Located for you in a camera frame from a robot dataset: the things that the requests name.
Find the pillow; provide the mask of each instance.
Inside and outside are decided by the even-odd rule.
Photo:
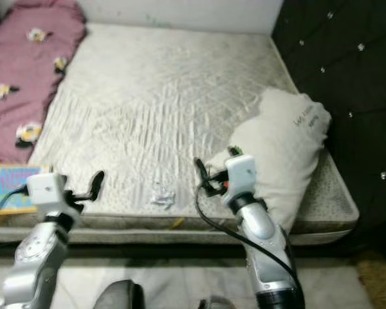
[[[305,94],[273,88],[262,94],[259,110],[236,128],[229,145],[255,157],[255,196],[264,199],[273,220],[289,233],[324,148],[331,116]],[[222,167],[228,157],[223,151],[207,164]]]

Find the white tile floor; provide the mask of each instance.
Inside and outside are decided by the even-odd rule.
[[[0,293],[11,264],[0,259]],[[297,265],[307,309],[372,309],[347,260],[299,259]],[[237,309],[256,308],[240,259],[68,259],[52,309],[91,309],[106,286],[130,277],[143,285],[147,309],[196,309],[210,294],[229,298]]]

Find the colorful book cover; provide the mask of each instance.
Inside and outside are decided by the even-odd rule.
[[[7,193],[24,185],[29,176],[49,171],[49,167],[43,166],[0,164],[0,201]],[[23,214],[35,211],[36,208],[28,196],[14,194],[7,200],[0,214]]]

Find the pink blanket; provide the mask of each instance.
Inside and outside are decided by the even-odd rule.
[[[26,37],[32,28],[52,34],[44,42]],[[0,162],[26,163],[33,147],[15,146],[16,130],[43,124],[63,74],[53,61],[69,62],[85,36],[84,16],[70,0],[18,0],[0,25],[0,84],[19,88],[0,100]]]

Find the mattress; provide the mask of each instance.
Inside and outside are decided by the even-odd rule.
[[[266,87],[297,92],[271,39],[95,23],[87,32],[30,158],[69,175],[67,186],[77,192],[96,171],[106,172],[101,197],[86,204],[72,241],[231,243],[196,213],[192,159],[226,147],[234,129],[256,115]],[[173,205],[152,202],[157,187],[174,191]],[[208,216],[234,226],[219,198],[201,201]],[[333,241],[357,219],[324,151],[292,238],[307,244],[310,234],[322,233]],[[0,241],[22,237],[37,220],[4,217]]]

